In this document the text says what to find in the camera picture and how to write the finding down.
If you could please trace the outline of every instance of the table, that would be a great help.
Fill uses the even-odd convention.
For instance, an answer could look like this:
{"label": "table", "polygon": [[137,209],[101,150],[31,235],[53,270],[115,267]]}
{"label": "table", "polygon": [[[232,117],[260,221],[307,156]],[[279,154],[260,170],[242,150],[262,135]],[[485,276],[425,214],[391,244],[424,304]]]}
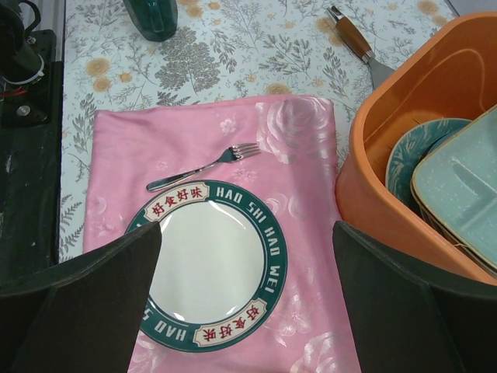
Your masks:
{"label": "table", "polygon": [[[340,165],[347,155],[351,121],[372,87],[367,67],[327,21],[329,0],[177,2],[178,31],[161,44],[138,33],[123,0],[67,3],[61,261],[82,253],[96,110],[312,94],[335,103]],[[444,0],[333,3],[363,32],[377,59],[394,68],[454,17]],[[158,154],[155,167],[165,169],[167,160]]]}

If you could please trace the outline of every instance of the fork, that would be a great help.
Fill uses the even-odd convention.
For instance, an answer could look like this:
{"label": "fork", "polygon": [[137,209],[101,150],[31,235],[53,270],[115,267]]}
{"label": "fork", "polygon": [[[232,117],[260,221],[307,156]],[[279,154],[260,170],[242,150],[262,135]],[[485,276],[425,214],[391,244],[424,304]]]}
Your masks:
{"label": "fork", "polygon": [[193,171],[189,171],[187,173],[180,173],[179,175],[174,175],[170,177],[166,177],[164,179],[156,180],[147,185],[147,190],[149,192],[157,192],[158,190],[163,190],[167,187],[172,187],[177,183],[181,183],[182,181],[189,179],[193,175],[197,173],[201,173],[202,171],[214,167],[219,163],[233,163],[237,161],[241,161],[242,159],[252,157],[254,155],[260,154],[259,146],[255,143],[247,143],[247,144],[238,144],[230,146],[226,149],[221,157],[216,161],[205,165],[204,167],[200,167],[199,169],[194,169]]}

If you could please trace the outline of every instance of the orange plastic bin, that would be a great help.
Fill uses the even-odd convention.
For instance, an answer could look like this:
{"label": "orange plastic bin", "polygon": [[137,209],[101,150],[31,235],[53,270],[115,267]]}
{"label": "orange plastic bin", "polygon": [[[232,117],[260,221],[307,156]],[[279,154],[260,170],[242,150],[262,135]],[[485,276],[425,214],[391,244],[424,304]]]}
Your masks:
{"label": "orange plastic bin", "polygon": [[388,156],[406,131],[441,117],[474,119],[496,103],[497,12],[455,19],[360,107],[336,185],[343,219],[411,256],[497,284],[384,186]]}

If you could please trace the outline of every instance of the pink tablecloth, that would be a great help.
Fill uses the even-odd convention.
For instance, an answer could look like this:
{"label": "pink tablecloth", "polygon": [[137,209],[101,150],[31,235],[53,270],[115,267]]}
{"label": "pink tablecloth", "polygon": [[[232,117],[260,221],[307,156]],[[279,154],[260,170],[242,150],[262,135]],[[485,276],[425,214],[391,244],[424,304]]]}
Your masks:
{"label": "pink tablecloth", "polygon": [[153,194],[145,185],[202,166],[230,145],[262,154],[197,177],[265,201],[287,241],[283,294],[264,324],[223,350],[189,354],[138,335],[130,373],[360,371],[332,248],[336,141],[333,104],[267,96],[198,106],[96,114],[85,251],[121,236]]}

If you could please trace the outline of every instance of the metal spatula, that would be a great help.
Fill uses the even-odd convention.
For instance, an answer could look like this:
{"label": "metal spatula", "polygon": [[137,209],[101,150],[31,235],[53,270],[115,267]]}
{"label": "metal spatula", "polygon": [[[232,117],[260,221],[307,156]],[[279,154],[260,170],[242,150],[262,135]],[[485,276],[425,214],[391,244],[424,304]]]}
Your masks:
{"label": "metal spatula", "polygon": [[349,48],[367,64],[371,71],[373,89],[376,89],[394,70],[376,61],[374,52],[354,24],[336,6],[327,8],[328,15],[336,21],[336,30]]}

